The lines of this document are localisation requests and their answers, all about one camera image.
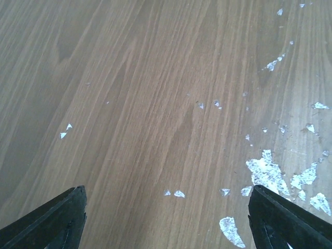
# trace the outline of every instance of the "wood grain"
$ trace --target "wood grain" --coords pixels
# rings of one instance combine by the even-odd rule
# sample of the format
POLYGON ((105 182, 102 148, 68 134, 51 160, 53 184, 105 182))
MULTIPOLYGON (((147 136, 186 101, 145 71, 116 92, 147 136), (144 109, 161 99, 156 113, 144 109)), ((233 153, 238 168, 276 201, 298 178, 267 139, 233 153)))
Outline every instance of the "wood grain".
POLYGON ((236 248, 226 216, 255 248, 240 190, 263 149, 331 223, 309 204, 331 204, 330 157, 306 202, 289 183, 332 150, 332 112, 311 108, 332 106, 332 2, 303 3, 0 2, 0 227, 83 184, 80 248, 236 248))

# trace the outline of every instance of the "white flake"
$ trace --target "white flake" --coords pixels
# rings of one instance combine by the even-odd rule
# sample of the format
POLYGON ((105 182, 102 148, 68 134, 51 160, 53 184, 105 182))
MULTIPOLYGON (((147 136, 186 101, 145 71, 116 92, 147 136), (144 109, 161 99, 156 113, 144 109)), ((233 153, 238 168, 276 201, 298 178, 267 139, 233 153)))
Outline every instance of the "white flake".
POLYGON ((278 164, 272 162, 271 150, 265 149, 262 158, 250 159, 246 162, 248 169, 252 172, 252 182, 254 185, 263 185, 275 193, 279 191, 289 196, 289 191, 285 180, 282 178, 278 164))
POLYGON ((66 129, 66 131, 68 131, 69 129, 71 129, 73 126, 69 123, 68 125, 67 125, 67 129, 66 129))
POLYGON ((175 195, 176 197, 186 198, 185 194, 182 193, 180 190, 177 190, 176 192, 174 192, 174 195, 175 195))
POLYGON ((219 107, 219 100, 215 100, 213 103, 215 106, 219 107))
POLYGON ((198 107, 201 109, 204 109, 204 104, 203 103, 198 103, 198 107))
POLYGON ((164 191, 164 196, 170 196, 171 195, 171 192, 167 189, 164 191))
POLYGON ((328 150, 323 151, 322 155, 324 157, 328 157, 330 155, 330 152, 328 150))
POLYGON ((279 127, 279 130, 281 131, 281 133, 285 133, 285 128, 286 128, 286 126, 281 126, 281 127, 279 127))
POLYGON ((238 229, 235 225, 234 217, 222 218, 219 222, 220 230, 226 238, 239 248, 245 248, 245 244, 241 240, 238 229))
POLYGON ((330 109, 330 107, 328 107, 327 105, 323 105, 320 102, 316 102, 316 103, 312 104, 311 107, 313 109, 330 109))
POLYGON ((308 123, 306 125, 306 128, 308 129, 308 131, 311 131, 312 133, 315 133, 315 128, 314 128, 313 124, 308 123))
POLYGON ((249 196, 250 191, 251 191, 252 188, 253 188, 252 186, 248 186, 248 187, 244 187, 244 188, 242 188, 242 189, 241 189, 241 194, 242 194, 243 196, 249 196))
POLYGON ((283 12, 283 9, 278 10, 278 12, 276 13, 278 16, 281 16, 283 12))
POLYGON ((230 189, 222 188, 222 189, 219 190, 219 192, 222 196, 227 196, 227 195, 229 195, 230 189))
POLYGON ((312 184, 316 179, 317 164, 317 162, 313 162, 310 168, 302 171, 299 175, 294 175, 290 179, 290 184, 298 189, 301 189, 303 184, 312 184))
POLYGON ((67 135, 67 132, 61 132, 60 133, 60 139, 63 139, 67 135))
POLYGON ((323 210, 327 215, 331 216, 331 209, 328 205, 325 195, 318 193, 315 197, 310 198, 310 204, 317 210, 323 210))
POLYGON ((301 190, 298 194, 298 197, 302 200, 302 201, 306 201, 306 193, 301 190))
POLYGON ((274 67, 275 67, 275 65, 276 65, 277 62, 278 62, 277 60, 270 62, 269 64, 266 65, 266 68, 267 68, 270 72, 273 71, 273 70, 274 70, 274 67))

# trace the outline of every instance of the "wood plank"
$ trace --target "wood plank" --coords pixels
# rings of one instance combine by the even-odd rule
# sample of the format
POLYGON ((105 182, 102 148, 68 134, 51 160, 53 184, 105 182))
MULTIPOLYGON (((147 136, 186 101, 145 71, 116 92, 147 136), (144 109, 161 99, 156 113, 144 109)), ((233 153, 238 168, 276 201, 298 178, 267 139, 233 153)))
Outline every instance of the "wood plank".
POLYGON ((332 106, 332 2, 303 3, 2 1, 0 227, 83 184, 81 248, 236 248, 227 216, 255 248, 240 191, 264 149, 331 223, 310 198, 332 199, 332 114, 311 108, 332 106))

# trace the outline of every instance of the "laminate floor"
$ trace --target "laminate floor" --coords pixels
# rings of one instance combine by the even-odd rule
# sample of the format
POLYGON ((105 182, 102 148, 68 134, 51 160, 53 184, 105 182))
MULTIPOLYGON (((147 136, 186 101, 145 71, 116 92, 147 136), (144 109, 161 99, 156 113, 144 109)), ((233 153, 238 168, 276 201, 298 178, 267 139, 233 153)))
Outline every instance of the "laminate floor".
POLYGON ((0 227, 85 185, 80 248, 237 248, 226 217, 255 248, 241 189, 265 181, 262 153, 280 167, 264 183, 331 223, 310 204, 332 200, 331 13, 330 0, 1 1, 0 227))

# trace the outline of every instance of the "wooden floor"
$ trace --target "wooden floor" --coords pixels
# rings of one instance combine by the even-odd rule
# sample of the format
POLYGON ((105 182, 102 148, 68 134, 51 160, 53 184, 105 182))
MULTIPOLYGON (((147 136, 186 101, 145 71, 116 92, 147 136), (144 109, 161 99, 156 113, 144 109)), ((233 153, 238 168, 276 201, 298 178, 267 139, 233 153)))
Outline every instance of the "wooden floor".
POLYGON ((0 227, 85 185, 80 248, 238 248, 225 217, 255 248, 241 189, 263 150, 289 198, 331 223, 310 205, 332 202, 332 110, 311 107, 332 106, 331 13, 330 0, 1 1, 0 227), (302 201, 291 179, 319 158, 302 201))

